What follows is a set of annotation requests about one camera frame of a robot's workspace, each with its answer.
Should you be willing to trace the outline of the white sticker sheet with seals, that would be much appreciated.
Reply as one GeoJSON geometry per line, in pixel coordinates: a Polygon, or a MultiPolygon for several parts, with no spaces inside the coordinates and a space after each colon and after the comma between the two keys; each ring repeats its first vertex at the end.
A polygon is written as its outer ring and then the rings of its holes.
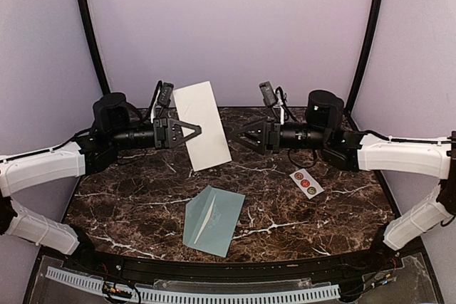
{"type": "Polygon", "coordinates": [[[296,170],[291,173],[289,177],[308,199],[312,199],[323,193],[323,187],[307,172],[306,169],[296,170]]]}

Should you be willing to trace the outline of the cream letter paper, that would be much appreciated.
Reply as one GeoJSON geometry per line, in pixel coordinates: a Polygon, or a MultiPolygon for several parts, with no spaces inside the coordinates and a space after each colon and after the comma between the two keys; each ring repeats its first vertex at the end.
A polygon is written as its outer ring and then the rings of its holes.
{"type": "Polygon", "coordinates": [[[213,199],[212,199],[212,202],[211,204],[209,205],[209,208],[207,210],[207,213],[206,213],[206,216],[204,217],[204,220],[202,222],[202,225],[200,226],[200,229],[198,231],[198,234],[196,235],[195,237],[195,240],[194,240],[194,244],[196,244],[200,238],[200,236],[202,235],[202,232],[204,231],[206,225],[208,224],[210,218],[211,218],[211,215],[212,215],[212,211],[213,211],[213,207],[214,207],[214,202],[215,202],[215,199],[216,199],[216,195],[214,195],[213,199]]]}

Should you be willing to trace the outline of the blue-grey envelope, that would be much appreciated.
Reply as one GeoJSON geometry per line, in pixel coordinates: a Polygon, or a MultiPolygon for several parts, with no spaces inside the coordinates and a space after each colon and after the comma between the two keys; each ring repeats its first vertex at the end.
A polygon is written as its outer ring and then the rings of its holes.
{"type": "Polygon", "coordinates": [[[225,258],[232,242],[245,196],[223,189],[207,186],[185,207],[183,244],[197,251],[225,258]],[[194,240],[209,205],[216,195],[211,218],[198,242],[194,240]]]}

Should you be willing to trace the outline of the white-sleeved left robot arm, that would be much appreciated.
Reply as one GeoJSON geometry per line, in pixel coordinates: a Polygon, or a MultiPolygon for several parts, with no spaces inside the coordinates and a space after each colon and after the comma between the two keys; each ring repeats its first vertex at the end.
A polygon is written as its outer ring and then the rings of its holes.
{"type": "Polygon", "coordinates": [[[67,142],[1,157],[1,234],[52,248],[67,256],[92,246],[81,229],[37,214],[12,196],[54,180],[102,172],[116,161],[118,148],[111,143],[110,134],[130,122],[126,96],[122,93],[104,95],[93,104],[93,114],[92,126],[67,142]]]}

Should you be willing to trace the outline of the white-sleeved robot arm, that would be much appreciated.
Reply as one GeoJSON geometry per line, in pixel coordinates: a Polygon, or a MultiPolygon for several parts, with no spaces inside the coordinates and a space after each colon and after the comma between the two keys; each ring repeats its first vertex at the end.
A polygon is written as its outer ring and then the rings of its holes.
{"type": "Polygon", "coordinates": [[[306,123],[323,160],[343,171],[394,171],[435,177],[438,185],[412,209],[381,228],[374,248],[399,251],[434,226],[455,217],[455,136],[386,137],[372,130],[343,131],[344,103],[327,90],[309,93],[306,123]]]}
{"type": "Polygon", "coordinates": [[[92,126],[67,142],[1,157],[1,234],[52,248],[67,256],[92,246],[81,229],[37,214],[12,196],[54,180],[102,172],[116,161],[118,148],[111,143],[110,134],[130,122],[126,96],[122,93],[104,95],[93,104],[93,114],[92,126]]]}

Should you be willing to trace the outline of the white-sleeved right robot arm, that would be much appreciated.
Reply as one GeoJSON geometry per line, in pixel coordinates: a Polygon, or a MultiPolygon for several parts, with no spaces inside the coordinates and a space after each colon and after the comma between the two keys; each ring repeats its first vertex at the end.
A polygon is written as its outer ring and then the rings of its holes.
{"type": "Polygon", "coordinates": [[[438,185],[412,209],[381,228],[374,248],[399,251],[434,226],[455,217],[455,136],[386,137],[372,130],[343,131],[344,103],[327,90],[309,93],[306,123],[323,160],[343,171],[394,171],[435,177],[438,185]]]}

